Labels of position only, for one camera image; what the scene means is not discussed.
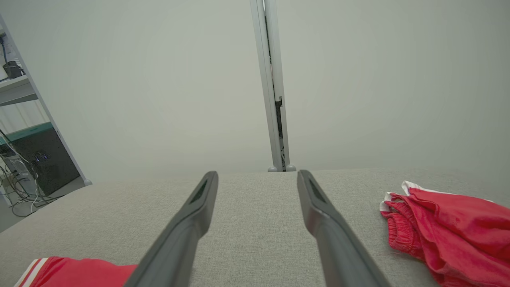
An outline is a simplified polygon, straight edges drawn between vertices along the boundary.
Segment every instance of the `metal shelf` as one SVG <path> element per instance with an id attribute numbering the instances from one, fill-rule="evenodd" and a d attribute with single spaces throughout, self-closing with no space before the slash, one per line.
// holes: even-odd
<path id="1" fill-rule="evenodd" d="M 0 107 L 36 99 L 37 95 L 26 75 L 0 82 Z"/>

